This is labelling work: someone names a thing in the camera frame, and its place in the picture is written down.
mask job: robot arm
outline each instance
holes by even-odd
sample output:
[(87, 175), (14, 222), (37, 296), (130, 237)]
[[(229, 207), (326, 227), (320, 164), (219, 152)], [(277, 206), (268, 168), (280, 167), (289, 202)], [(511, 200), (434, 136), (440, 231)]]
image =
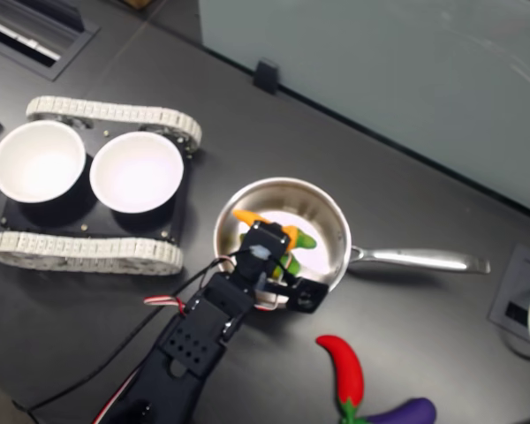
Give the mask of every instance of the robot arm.
[(148, 356), (102, 409), (93, 424), (189, 422), (208, 376), (255, 303), (255, 289), (289, 298), (287, 308), (312, 313), (326, 284), (287, 274), (287, 286), (267, 283), (289, 238), (276, 223), (254, 223), (233, 272), (215, 273), (157, 338)]

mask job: white track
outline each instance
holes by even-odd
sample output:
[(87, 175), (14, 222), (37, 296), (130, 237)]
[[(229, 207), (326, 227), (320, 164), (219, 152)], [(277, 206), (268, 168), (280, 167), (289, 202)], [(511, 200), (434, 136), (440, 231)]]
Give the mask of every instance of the white track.
[[(42, 96), (29, 103), (26, 115), (31, 120), (52, 118), (89, 127), (94, 120), (138, 124), (182, 138), (190, 152), (201, 144), (201, 127), (194, 119), (164, 108)], [(166, 276), (182, 269), (183, 254), (171, 243), (149, 238), (71, 238), (3, 231), (0, 262), (26, 269)]]

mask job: red wire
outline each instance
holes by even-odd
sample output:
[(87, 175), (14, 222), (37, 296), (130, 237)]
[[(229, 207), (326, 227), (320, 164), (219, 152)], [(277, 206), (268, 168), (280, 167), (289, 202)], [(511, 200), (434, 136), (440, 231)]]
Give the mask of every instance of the red wire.
[(144, 302), (156, 302), (157, 300), (165, 301), (172, 300), (171, 296), (161, 295), (161, 296), (149, 296), (143, 299)]
[(95, 420), (92, 422), (92, 424), (98, 424), (102, 418), (104, 418), (104, 415), (106, 414), (106, 412), (112, 407), (112, 405), (114, 404), (114, 402), (116, 401), (116, 399), (122, 394), (122, 392), (124, 391), (124, 389), (127, 387), (127, 385), (129, 384), (129, 382), (133, 379), (133, 377), (135, 376), (135, 373), (137, 373), (138, 371), (138, 368), (134, 369), (133, 372), (130, 374), (129, 377), (127, 377), (127, 379), (124, 381), (124, 383), (120, 386), (120, 388), (117, 390), (116, 393), (114, 393), (114, 395), (110, 398), (110, 400), (106, 403), (106, 405), (103, 407), (103, 409), (100, 411), (100, 413), (98, 413), (98, 415), (96, 416)]
[(178, 311), (183, 315), (183, 316), (186, 316), (185, 314), (185, 304), (183, 303), (183, 301), (179, 298), (175, 298), (178, 302)]

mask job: frosted glass panel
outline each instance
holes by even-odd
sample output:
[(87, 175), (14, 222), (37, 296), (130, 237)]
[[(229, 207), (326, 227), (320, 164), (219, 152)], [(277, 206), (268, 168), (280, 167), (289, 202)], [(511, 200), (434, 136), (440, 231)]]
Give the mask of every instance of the frosted glass panel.
[(207, 47), (530, 208), (530, 1), (200, 2)]

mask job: red chili pepper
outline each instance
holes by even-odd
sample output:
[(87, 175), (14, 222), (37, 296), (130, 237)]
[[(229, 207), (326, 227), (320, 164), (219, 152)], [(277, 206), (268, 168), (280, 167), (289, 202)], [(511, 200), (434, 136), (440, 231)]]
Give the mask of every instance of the red chili pepper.
[(363, 399), (363, 372), (360, 360), (343, 338), (320, 336), (316, 343), (331, 355), (336, 367), (337, 398), (345, 413), (344, 423), (352, 424)]

